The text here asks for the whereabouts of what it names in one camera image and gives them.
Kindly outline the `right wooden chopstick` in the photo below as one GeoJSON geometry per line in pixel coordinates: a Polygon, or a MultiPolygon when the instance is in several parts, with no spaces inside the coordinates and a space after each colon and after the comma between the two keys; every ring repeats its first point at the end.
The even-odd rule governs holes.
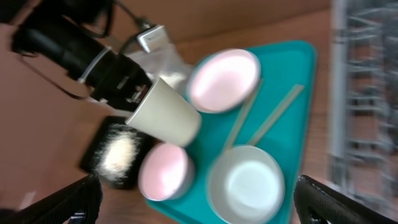
{"type": "Polygon", "coordinates": [[[283,115],[286,109],[294,102],[296,97],[303,91],[303,85],[294,85],[279,104],[273,109],[266,120],[261,124],[259,129],[254,133],[253,137],[247,142],[248,145],[255,146],[263,136],[270,130],[270,128],[283,115]]]}

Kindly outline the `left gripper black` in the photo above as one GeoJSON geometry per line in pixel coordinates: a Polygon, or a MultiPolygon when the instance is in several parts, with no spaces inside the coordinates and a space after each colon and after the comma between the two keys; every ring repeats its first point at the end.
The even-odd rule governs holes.
{"type": "Polygon", "coordinates": [[[135,111],[152,87],[140,65],[109,48],[82,51],[78,59],[78,81],[88,87],[89,97],[114,109],[135,111]]]}

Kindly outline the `large white pink plate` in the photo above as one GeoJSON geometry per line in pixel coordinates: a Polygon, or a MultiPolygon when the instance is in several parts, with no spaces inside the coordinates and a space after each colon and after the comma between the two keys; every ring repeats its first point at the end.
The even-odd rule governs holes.
{"type": "Polygon", "coordinates": [[[203,113],[222,113],[243,102],[261,77],[261,63],[252,52],[217,52],[194,68],[185,90],[187,100],[203,113]]]}

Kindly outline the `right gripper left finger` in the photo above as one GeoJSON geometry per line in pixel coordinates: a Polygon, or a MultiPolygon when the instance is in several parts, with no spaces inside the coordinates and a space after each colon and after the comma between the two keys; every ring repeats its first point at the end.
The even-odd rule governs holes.
{"type": "Polygon", "coordinates": [[[95,223],[102,199],[100,179],[87,175],[18,212],[2,208],[1,223],[95,223]]]}

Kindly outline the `black food waste tray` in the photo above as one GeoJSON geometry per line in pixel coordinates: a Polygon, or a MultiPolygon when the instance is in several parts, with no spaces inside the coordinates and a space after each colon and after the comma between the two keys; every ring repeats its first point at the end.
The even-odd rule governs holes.
{"type": "Polygon", "coordinates": [[[128,170],[127,178],[122,180],[121,182],[109,181],[94,171],[94,165],[96,160],[95,153],[99,151],[100,142],[105,137],[105,134],[111,124],[125,124],[125,118],[122,116],[105,117],[105,119],[102,121],[101,125],[99,126],[99,129],[97,130],[96,134],[94,135],[93,139],[91,140],[89,146],[87,147],[87,150],[85,151],[83,157],[81,158],[79,167],[80,169],[82,169],[87,173],[98,175],[100,180],[102,180],[112,189],[130,190],[133,189],[137,184],[139,168],[143,162],[143,159],[145,158],[145,155],[154,146],[155,139],[139,131],[143,137],[141,150],[139,151],[136,160],[133,162],[132,167],[128,170]]]}

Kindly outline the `clear plastic waste bin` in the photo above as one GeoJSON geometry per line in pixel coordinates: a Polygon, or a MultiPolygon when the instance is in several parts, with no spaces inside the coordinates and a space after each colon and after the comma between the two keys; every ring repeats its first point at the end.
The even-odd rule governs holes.
{"type": "Polygon", "coordinates": [[[136,51],[126,56],[138,63],[153,83],[161,78],[184,96],[193,67],[181,58],[174,44],[165,45],[151,53],[136,51]]]}

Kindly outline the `wooden chopstick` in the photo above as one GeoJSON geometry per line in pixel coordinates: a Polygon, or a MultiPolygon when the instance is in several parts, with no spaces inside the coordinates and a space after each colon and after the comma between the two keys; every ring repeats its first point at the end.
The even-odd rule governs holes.
{"type": "Polygon", "coordinates": [[[255,146],[263,136],[270,130],[270,128],[283,115],[286,109],[294,102],[296,97],[303,91],[303,85],[294,85],[279,104],[273,109],[266,120],[261,124],[259,129],[254,133],[253,137],[247,142],[248,145],[255,146]]]}
{"type": "Polygon", "coordinates": [[[259,90],[261,89],[263,84],[263,79],[261,78],[259,80],[259,82],[257,83],[255,89],[252,91],[252,93],[245,99],[241,110],[239,111],[239,114],[236,118],[236,121],[233,124],[233,127],[227,137],[227,140],[225,141],[225,144],[223,146],[223,151],[228,150],[230,148],[232,148],[255,100],[256,100],[256,96],[259,93],[259,90]]]}

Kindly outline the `grey green ceramic bowl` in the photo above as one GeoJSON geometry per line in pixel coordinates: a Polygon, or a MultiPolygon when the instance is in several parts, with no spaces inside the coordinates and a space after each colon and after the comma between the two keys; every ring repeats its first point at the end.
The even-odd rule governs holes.
{"type": "Polygon", "coordinates": [[[258,147],[226,150],[208,175],[207,198],[226,223],[266,223],[282,206],[285,179],[276,160],[258,147]]]}

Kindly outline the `grey dishwasher rack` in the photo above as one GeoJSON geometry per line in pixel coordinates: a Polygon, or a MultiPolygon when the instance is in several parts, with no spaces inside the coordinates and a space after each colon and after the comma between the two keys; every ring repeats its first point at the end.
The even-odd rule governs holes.
{"type": "Polygon", "coordinates": [[[331,186],[397,219],[397,0],[331,4],[331,186]]]}

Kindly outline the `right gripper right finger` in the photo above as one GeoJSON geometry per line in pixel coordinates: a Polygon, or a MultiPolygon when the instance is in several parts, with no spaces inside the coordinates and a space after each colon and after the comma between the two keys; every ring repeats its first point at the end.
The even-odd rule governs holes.
{"type": "Polygon", "coordinates": [[[395,224],[307,175],[298,176],[294,204],[302,224],[395,224]]]}

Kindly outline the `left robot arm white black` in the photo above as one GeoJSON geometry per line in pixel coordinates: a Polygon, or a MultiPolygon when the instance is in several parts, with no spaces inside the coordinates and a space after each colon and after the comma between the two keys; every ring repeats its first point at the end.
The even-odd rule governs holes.
{"type": "Polygon", "coordinates": [[[152,87],[144,69],[99,42],[109,36],[119,1],[41,1],[11,38],[20,56],[43,55],[87,88],[89,98],[135,111],[152,87]]]}

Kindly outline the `white paper cup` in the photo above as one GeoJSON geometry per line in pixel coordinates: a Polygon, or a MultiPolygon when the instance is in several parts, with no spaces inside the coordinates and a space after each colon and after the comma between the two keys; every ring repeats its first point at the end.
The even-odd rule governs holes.
{"type": "Polygon", "coordinates": [[[201,115],[160,78],[126,124],[161,141],[185,147],[197,135],[201,115]]]}

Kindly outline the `left wooden chopstick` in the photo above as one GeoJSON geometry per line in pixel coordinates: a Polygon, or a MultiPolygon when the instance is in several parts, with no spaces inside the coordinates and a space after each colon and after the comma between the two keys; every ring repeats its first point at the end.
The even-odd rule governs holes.
{"type": "Polygon", "coordinates": [[[233,127],[227,137],[227,140],[225,141],[225,144],[223,146],[223,151],[228,150],[230,148],[232,148],[255,100],[256,100],[256,96],[259,93],[259,90],[261,89],[263,84],[263,79],[261,78],[259,80],[259,82],[257,83],[255,89],[252,91],[252,93],[245,99],[241,110],[239,111],[239,114],[236,118],[236,121],[233,124],[233,127]]]}

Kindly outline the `teal serving tray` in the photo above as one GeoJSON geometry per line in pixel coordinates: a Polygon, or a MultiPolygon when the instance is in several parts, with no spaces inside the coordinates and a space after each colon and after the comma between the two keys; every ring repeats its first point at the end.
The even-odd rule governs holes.
{"type": "MultiPolygon", "coordinates": [[[[244,144],[295,85],[304,89],[287,111],[270,128],[257,146],[280,165],[285,177],[285,198],[271,223],[288,223],[292,194],[302,163],[305,138],[317,66],[317,52],[308,42],[294,40],[249,49],[261,63],[263,83],[254,105],[235,141],[244,144]]],[[[196,166],[195,180],[182,197],[163,202],[147,201],[155,210],[180,223],[222,223],[206,199],[206,177],[212,162],[221,152],[239,109],[220,114],[202,113],[196,139],[186,150],[196,166]]]]}

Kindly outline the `rice food scraps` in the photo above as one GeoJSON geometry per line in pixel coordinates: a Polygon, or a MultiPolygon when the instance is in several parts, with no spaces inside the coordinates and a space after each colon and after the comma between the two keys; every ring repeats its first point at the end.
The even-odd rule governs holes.
{"type": "Polygon", "coordinates": [[[95,153],[94,171],[112,182],[126,179],[142,142],[139,131],[125,124],[111,124],[95,153]]]}

